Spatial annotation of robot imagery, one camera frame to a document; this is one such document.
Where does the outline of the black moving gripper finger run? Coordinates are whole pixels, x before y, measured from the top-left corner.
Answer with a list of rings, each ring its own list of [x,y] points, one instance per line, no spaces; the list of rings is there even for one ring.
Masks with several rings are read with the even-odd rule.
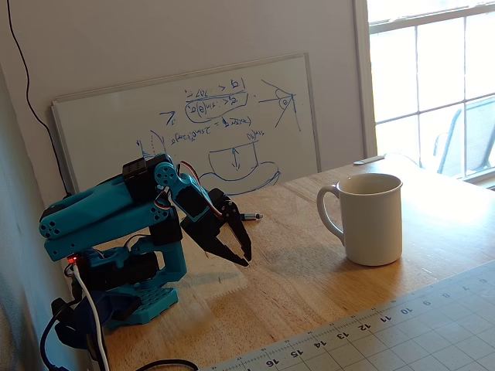
[[[245,260],[251,260],[251,239],[248,236],[248,232],[244,228],[241,215],[238,211],[237,205],[230,199],[225,199],[221,205],[221,213],[223,218],[227,221],[227,224],[231,228],[232,232],[236,236],[238,242],[241,245],[241,249],[244,253]]]

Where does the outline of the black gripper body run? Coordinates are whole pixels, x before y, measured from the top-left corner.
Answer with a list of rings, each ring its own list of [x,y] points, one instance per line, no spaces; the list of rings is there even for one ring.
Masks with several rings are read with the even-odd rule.
[[[227,195],[218,188],[208,192],[213,206],[220,211],[218,216],[211,208],[197,221],[192,221],[188,216],[183,219],[180,226],[201,248],[227,248],[218,235],[220,228],[233,216],[233,203]]]

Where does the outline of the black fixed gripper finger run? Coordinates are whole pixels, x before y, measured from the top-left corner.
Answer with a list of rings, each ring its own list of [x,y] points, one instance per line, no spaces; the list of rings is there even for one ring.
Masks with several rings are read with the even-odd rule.
[[[249,236],[237,236],[244,252],[244,257],[239,257],[227,245],[223,244],[217,237],[208,237],[206,241],[206,252],[221,257],[232,263],[247,267],[249,265]]]

